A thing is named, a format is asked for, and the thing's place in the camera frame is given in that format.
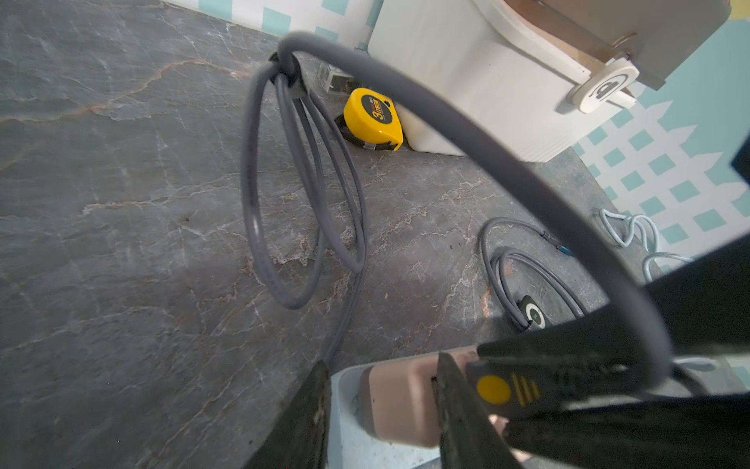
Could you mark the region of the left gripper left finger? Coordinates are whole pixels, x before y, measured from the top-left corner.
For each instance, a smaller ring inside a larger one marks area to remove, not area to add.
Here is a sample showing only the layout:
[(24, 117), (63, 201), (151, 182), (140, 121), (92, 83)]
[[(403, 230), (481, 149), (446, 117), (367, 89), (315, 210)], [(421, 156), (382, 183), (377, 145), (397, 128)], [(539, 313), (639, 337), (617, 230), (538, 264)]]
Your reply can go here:
[(318, 361), (243, 468), (325, 468), (330, 414), (330, 372)]

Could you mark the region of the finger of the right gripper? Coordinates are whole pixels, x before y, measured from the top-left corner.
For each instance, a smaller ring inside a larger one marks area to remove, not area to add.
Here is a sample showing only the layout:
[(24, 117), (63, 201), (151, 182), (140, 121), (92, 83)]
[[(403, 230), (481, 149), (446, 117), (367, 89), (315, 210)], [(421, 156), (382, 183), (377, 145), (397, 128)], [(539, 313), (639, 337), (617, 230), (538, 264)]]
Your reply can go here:
[(632, 358), (670, 339), (677, 356), (749, 352), (749, 238), (743, 236), (646, 285), (646, 322), (607, 304), (580, 320), (478, 346), (482, 357)]
[(511, 421), (506, 441), (583, 468), (747, 468), (749, 395), (539, 414)]

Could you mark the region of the pink USB charger adapter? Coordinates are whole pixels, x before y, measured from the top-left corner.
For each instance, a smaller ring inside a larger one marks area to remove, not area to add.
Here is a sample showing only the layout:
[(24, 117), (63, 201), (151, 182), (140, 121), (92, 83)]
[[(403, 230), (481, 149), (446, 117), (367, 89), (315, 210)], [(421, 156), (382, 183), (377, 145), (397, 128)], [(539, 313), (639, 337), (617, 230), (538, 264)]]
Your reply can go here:
[[(443, 352), (455, 359), (488, 417), (501, 422), (540, 397), (534, 381), (484, 369), (475, 347)], [(365, 428), (375, 438), (439, 449), (439, 422), (432, 379), (440, 353), (377, 363), (365, 371), (361, 402)]]

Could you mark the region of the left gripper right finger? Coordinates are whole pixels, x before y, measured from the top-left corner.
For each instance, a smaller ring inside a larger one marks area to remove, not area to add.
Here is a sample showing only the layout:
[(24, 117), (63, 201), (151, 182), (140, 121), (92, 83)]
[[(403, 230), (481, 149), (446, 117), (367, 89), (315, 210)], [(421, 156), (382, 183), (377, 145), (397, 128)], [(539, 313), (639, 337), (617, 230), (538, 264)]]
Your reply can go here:
[(520, 468), (455, 359), (440, 353), (432, 379), (443, 468)]

